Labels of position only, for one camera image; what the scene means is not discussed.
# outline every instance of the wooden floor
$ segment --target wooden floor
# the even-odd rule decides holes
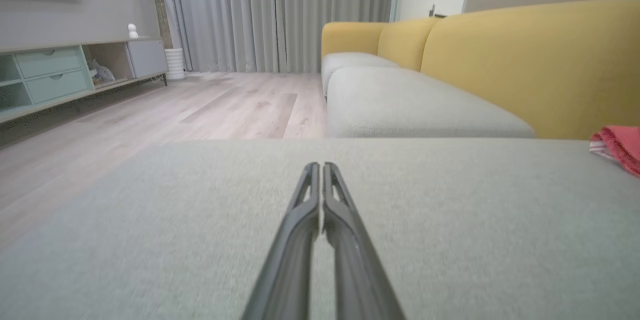
[[[327,108],[318,74],[201,74],[169,87],[147,83],[106,97],[78,105],[86,115],[76,106],[71,115],[54,113],[22,124],[22,132],[43,130],[26,138],[19,133],[21,138],[0,150],[0,251],[148,147],[325,133]],[[2,135],[6,143],[9,131]]]

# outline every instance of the ribbed white pot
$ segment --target ribbed white pot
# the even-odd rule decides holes
[[[169,65],[169,72],[166,74],[167,80],[177,81],[185,78],[185,58],[183,49],[165,49],[166,63]]]

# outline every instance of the cabinet door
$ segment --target cabinet door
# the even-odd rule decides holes
[[[165,48],[160,40],[130,41],[126,44],[126,50],[135,78],[169,70]]]

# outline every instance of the red cloth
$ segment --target red cloth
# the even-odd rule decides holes
[[[591,136],[589,151],[617,160],[628,172],[640,177],[640,128],[605,126]]]

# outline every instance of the yellow cushion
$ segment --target yellow cushion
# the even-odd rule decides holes
[[[322,57],[337,52],[377,55],[380,31],[386,23],[327,23],[322,28]]]
[[[640,0],[448,17],[431,31],[420,71],[514,113],[541,138],[640,126]]]
[[[377,55],[405,69],[420,71],[427,36],[438,20],[432,17],[386,25],[380,33]]]

